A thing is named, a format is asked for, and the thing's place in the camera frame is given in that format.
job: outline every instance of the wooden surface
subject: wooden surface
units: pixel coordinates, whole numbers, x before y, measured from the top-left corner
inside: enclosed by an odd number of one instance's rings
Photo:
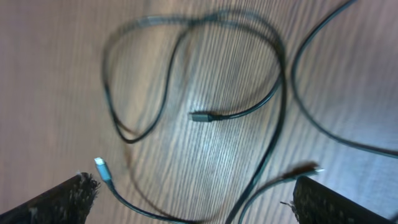
[[[0,0],[0,213],[63,182],[77,170],[98,177],[105,158],[116,187],[134,205],[221,223],[264,152],[279,111],[276,94],[249,116],[193,123],[196,110],[233,112],[261,99],[276,79],[270,48],[215,26],[196,29],[178,51],[165,114],[132,146],[117,137],[100,82],[101,48],[123,22],[153,14],[200,15],[224,6],[268,18],[290,63],[300,41],[338,1]],[[319,33],[299,66],[299,90],[327,128],[398,148],[396,0],[362,0]],[[118,46],[113,93],[130,128],[158,109],[179,26],[135,32]],[[261,182],[294,164],[326,169],[317,181],[384,216],[398,212],[398,162],[342,146],[315,130],[291,99],[283,135]],[[294,183],[264,194],[247,223],[296,223]],[[103,186],[87,223],[157,223],[123,207]]]

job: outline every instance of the black cable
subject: black cable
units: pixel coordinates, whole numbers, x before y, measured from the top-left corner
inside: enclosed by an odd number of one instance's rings
[[[229,21],[226,20],[226,16],[230,15],[230,14],[238,14],[241,16],[246,16],[248,19],[251,20],[255,20],[260,22],[262,25],[266,26],[270,33],[273,35],[271,38],[269,38],[268,36],[265,36],[263,34],[261,34],[259,31],[252,29],[251,27],[244,25],[244,24],[240,24],[238,22],[235,21]],[[248,183],[248,186],[245,188],[244,192],[242,193],[242,195],[240,196],[240,198],[238,199],[238,201],[236,202],[235,206],[233,207],[232,211],[230,212],[230,214],[228,215],[227,221],[226,223],[231,223],[233,218],[236,216],[236,213],[239,211],[239,209],[241,208],[241,206],[243,205],[244,201],[249,197],[251,191],[253,190],[254,186],[256,186],[256,184],[258,183],[259,179],[261,178],[262,173],[264,172],[264,169],[272,155],[272,152],[275,149],[275,146],[277,144],[277,141],[279,139],[279,136],[282,132],[282,127],[283,127],[283,123],[284,123],[284,119],[285,119],[285,111],[286,111],[286,101],[287,101],[287,84],[286,84],[286,80],[285,80],[285,51],[284,51],[284,46],[283,43],[281,41],[281,38],[279,37],[278,33],[275,31],[275,29],[270,26],[268,24],[267,21],[265,21],[264,19],[261,19],[261,17],[259,17],[258,15],[252,13],[252,12],[246,12],[246,11],[240,11],[240,10],[232,10],[232,11],[228,11],[228,10],[223,10],[223,11],[219,11],[216,12],[214,14],[210,14],[208,16],[203,17],[202,19],[188,19],[186,17],[181,17],[181,16],[173,16],[173,17],[145,17],[142,19],[139,19],[133,23],[127,23],[123,26],[121,26],[107,41],[104,51],[103,51],[103,66],[102,66],[102,77],[103,77],[103,85],[104,85],[104,89],[105,89],[105,94],[106,94],[106,99],[108,101],[108,106],[109,106],[109,110],[111,112],[111,116],[113,119],[113,124],[116,128],[116,131],[118,132],[119,136],[126,142],[129,144],[135,143],[140,141],[141,139],[143,139],[146,135],[148,135],[152,129],[155,127],[155,125],[157,124],[158,120],[160,119],[160,116],[164,110],[164,106],[165,106],[165,101],[167,98],[167,89],[168,89],[168,85],[169,85],[169,79],[170,79],[170,74],[171,74],[171,69],[172,69],[172,65],[174,62],[174,58],[175,58],[175,53],[177,51],[177,47],[179,45],[179,43],[181,43],[181,41],[183,40],[183,38],[186,36],[187,32],[189,29],[199,26],[199,25],[203,25],[205,23],[209,23],[212,22],[214,24],[218,24],[221,26],[226,26],[228,28],[233,28],[233,29],[239,29],[239,30],[243,30],[246,31],[250,34],[256,35],[258,36],[261,40],[267,42],[268,44],[271,45],[272,49],[274,50],[278,63],[279,63],[279,67],[280,67],[280,73],[279,73],[279,77],[277,79],[277,81],[274,84],[274,87],[272,88],[272,90],[270,91],[270,93],[263,99],[261,100],[259,103],[257,103],[256,105],[254,105],[253,107],[249,108],[248,110],[245,110],[241,113],[237,113],[237,114],[232,114],[232,115],[226,115],[224,117],[224,119],[232,119],[232,118],[238,118],[240,116],[244,116],[245,114],[249,114],[251,112],[253,112],[254,110],[258,109],[259,107],[261,107],[262,105],[264,105],[270,98],[271,96],[275,93],[277,87],[282,84],[282,95],[280,98],[280,111],[279,111],[279,117],[278,117],[278,122],[276,124],[276,128],[274,131],[273,136],[271,137],[271,141],[270,144],[265,152],[265,154],[263,155],[252,179],[250,180],[250,182]],[[113,106],[113,101],[112,101],[112,97],[111,97],[111,92],[110,92],[110,87],[109,87],[109,68],[108,68],[108,60],[109,60],[109,55],[110,55],[110,51],[113,48],[113,46],[115,45],[115,43],[117,43],[124,35],[126,35],[128,32],[134,30],[135,28],[138,27],[149,27],[149,26],[154,26],[154,25],[159,25],[159,24],[173,24],[173,23],[179,23],[179,24],[185,24],[188,26],[188,29],[184,32],[182,32],[180,34],[180,36],[177,39],[177,43],[175,44],[172,56],[170,58],[170,63],[169,63],[169,68],[167,71],[167,76],[166,76],[166,82],[165,82],[165,90],[164,90],[164,96],[162,99],[162,103],[160,106],[160,110],[155,118],[155,121],[149,126],[149,128],[147,128],[143,134],[141,134],[139,137],[135,138],[135,139],[127,139],[123,133],[121,132],[118,123],[120,123],[120,119],[118,118],[115,110],[114,110],[114,106]],[[221,120],[223,119],[222,116],[219,115],[212,115],[212,114],[208,114],[208,116]],[[191,222],[186,222],[186,221],[181,221],[181,220],[177,220],[174,218],[169,218],[169,217],[163,217],[163,216],[153,216],[153,214],[145,212],[143,210],[137,210],[137,207],[132,206],[130,203],[128,203],[127,201],[125,201],[123,198],[121,198],[121,196],[119,194],[117,194],[116,190],[114,189],[113,185],[108,185],[108,187],[110,186],[110,189],[113,191],[113,193],[115,194],[115,197],[118,198],[118,200],[120,202],[122,202],[123,204],[125,204],[126,206],[128,206],[129,208],[133,209],[134,211],[137,211],[143,215],[147,215],[148,217],[151,218],[157,218],[157,219],[161,219],[164,221],[170,221],[170,222],[183,222],[183,223],[191,223]]]
[[[326,128],[324,128],[322,125],[320,125],[313,116],[308,112],[308,109],[303,104],[302,99],[299,96],[299,92],[297,90],[297,82],[296,82],[296,73],[297,73],[297,67],[300,61],[300,58],[306,49],[306,47],[310,44],[310,42],[313,40],[313,38],[316,36],[316,34],[328,23],[330,22],[334,17],[336,17],[339,13],[344,11],[346,8],[348,8],[352,3],[356,2],[356,0],[349,0],[343,3],[340,7],[338,7],[335,11],[330,13],[329,15],[324,18],[324,20],[319,23],[319,25],[315,26],[313,30],[309,33],[309,35],[304,39],[304,41],[301,43],[300,47],[298,48],[297,53],[295,54],[294,60],[293,60],[293,65],[292,65],[292,71],[291,71],[291,82],[292,82],[292,89],[293,89],[293,95],[294,98],[298,104],[298,107],[300,108],[301,112],[304,114],[304,116],[309,120],[309,122],[316,127],[321,133],[325,134],[329,138],[344,144],[349,147],[353,147],[362,151],[382,155],[382,156],[387,156],[387,157],[392,157],[395,159],[398,159],[398,152],[393,151],[390,149],[383,149],[380,147],[376,146],[370,146],[366,145],[363,143],[359,142],[354,142],[342,137],[337,136],[336,134],[333,134],[332,132],[328,131]]]
[[[108,39],[108,41],[105,44],[104,50],[103,50],[103,61],[102,61],[102,68],[101,68],[101,73],[102,73],[102,81],[103,81],[103,86],[105,90],[105,95],[109,107],[109,111],[111,113],[111,117],[113,120],[113,125],[116,128],[116,131],[119,135],[119,137],[127,144],[134,144],[142,139],[144,139],[157,125],[159,122],[160,117],[162,116],[162,113],[165,108],[166,100],[167,100],[167,93],[169,89],[169,82],[170,82],[170,77],[172,73],[172,65],[174,63],[174,58],[175,58],[175,53],[177,50],[177,46],[179,45],[180,41],[186,36],[187,30],[183,32],[179,37],[178,37],[178,43],[176,44],[173,54],[170,59],[169,67],[167,69],[167,74],[166,74],[166,79],[165,79],[165,88],[164,88],[164,93],[162,97],[162,101],[160,103],[160,108],[159,111],[155,117],[155,120],[151,123],[151,125],[145,129],[145,131],[140,134],[138,137],[134,139],[128,139],[125,137],[123,132],[121,131],[122,129],[126,129],[126,125],[122,124],[121,120],[117,116],[116,110],[114,109],[114,104],[113,104],[113,99],[111,96],[111,90],[109,86],[109,77],[111,71],[109,70],[109,58],[111,55],[111,50],[113,47],[121,40],[126,34],[132,32],[133,30],[137,28],[146,28],[150,26],[157,26],[157,25],[164,25],[164,24],[183,24],[187,25],[189,28],[196,27],[203,25],[204,23],[218,23],[219,25],[222,26],[235,26],[235,29],[246,29],[247,32],[252,32],[251,28],[243,28],[240,27],[238,24],[233,24],[233,21],[227,21],[224,18],[228,17],[232,14],[237,14],[240,16],[245,16],[247,19],[255,20],[261,23],[261,25],[265,26],[269,32],[272,34],[272,37],[268,39],[268,42],[274,42],[273,45],[276,47],[280,48],[278,50],[284,52],[284,46],[282,44],[282,41],[277,34],[276,30],[263,18],[258,16],[255,13],[252,12],[247,12],[247,11],[241,11],[241,10],[220,10],[218,12],[209,14],[203,18],[187,18],[183,16],[170,16],[170,17],[162,17],[162,16],[152,16],[152,17],[144,17],[141,19],[138,19],[134,22],[130,22],[127,24],[122,25],[120,28],[117,29],[117,31],[111,35],[111,37]],[[195,112],[191,114],[191,118],[194,121],[205,121],[205,122],[210,122],[210,121],[221,121],[224,119],[233,119],[233,118],[239,118],[242,116],[245,116],[249,113],[252,113],[253,111],[259,109],[261,106],[266,104],[272,96],[275,94],[276,90],[278,89],[280,85],[280,79],[278,78],[271,91],[258,103],[256,103],[254,106],[250,107],[249,109],[246,109],[242,112],[235,113],[235,114],[229,114],[229,115],[218,115],[218,114],[213,114],[213,113],[204,113],[204,112]]]

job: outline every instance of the brown wood surface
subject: brown wood surface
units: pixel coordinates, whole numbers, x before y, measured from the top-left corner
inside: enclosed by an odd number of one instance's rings
[[[225,6],[268,18],[286,44],[289,68],[300,41],[339,1],[0,0],[0,213],[67,180],[98,177],[105,158],[134,205],[221,223],[266,149],[280,93],[255,113],[193,123],[196,110],[239,111],[261,99],[278,69],[270,48],[243,32],[195,29],[178,51],[161,122],[138,144],[117,137],[100,82],[101,49],[123,22],[153,15],[201,15]],[[398,148],[396,0],[361,0],[315,38],[298,70],[299,90],[327,128]],[[112,82],[117,111],[143,130],[158,109],[179,26],[132,33],[118,45]],[[338,144],[299,113],[289,89],[283,135],[261,182],[294,164],[326,169],[317,181],[384,216],[398,212],[398,162]],[[264,194],[247,223],[296,223],[294,183]],[[103,186],[87,223],[158,223],[123,207]]]

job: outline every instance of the wooden table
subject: wooden table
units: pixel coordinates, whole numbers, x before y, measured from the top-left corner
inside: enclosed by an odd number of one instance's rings
[[[221,223],[254,172],[274,130],[280,93],[255,113],[194,123],[196,110],[231,113],[260,100],[278,69],[270,48],[243,32],[195,29],[180,47],[167,107],[145,140],[117,137],[100,82],[101,50],[123,22],[154,14],[202,15],[226,6],[252,9],[280,32],[292,57],[307,32],[338,1],[1,0],[0,213],[75,175],[95,177],[105,158],[116,187],[134,205]],[[398,148],[396,0],[361,0],[315,38],[298,69],[299,90],[317,120],[346,138]],[[134,130],[153,120],[180,26],[132,33],[118,45],[116,108]],[[338,144],[300,114],[289,86],[283,135],[264,183],[315,161],[317,181],[384,216],[398,212],[398,162]],[[296,223],[279,202],[294,183],[264,194],[247,223]],[[87,223],[157,223],[122,206],[105,186]]]

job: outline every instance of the wood grain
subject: wood grain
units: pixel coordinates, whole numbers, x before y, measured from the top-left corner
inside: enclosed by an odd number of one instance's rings
[[[225,220],[274,130],[279,93],[243,118],[193,123],[195,110],[253,105],[278,70],[255,37],[217,26],[195,29],[178,51],[161,122],[132,146],[117,137],[100,83],[101,49],[123,22],[153,15],[201,15],[220,7],[257,11],[280,32],[288,62],[337,1],[2,0],[0,1],[0,213],[73,176],[97,176],[105,158],[134,205],[180,218]],[[361,0],[315,38],[299,66],[299,90],[316,119],[346,138],[398,148],[398,19],[395,0]],[[136,131],[153,120],[179,26],[126,37],[112,88],[122,120]],[[289,92],[282,138],[262,182],[303,161],[326,169],[317,181],[384,216],[398,212],[397,161],[342,146],[315,130]],[[296,223],[294,183],[264,194],[246,223]],[[87,223],[158,223],[123,207],[103,187]]]

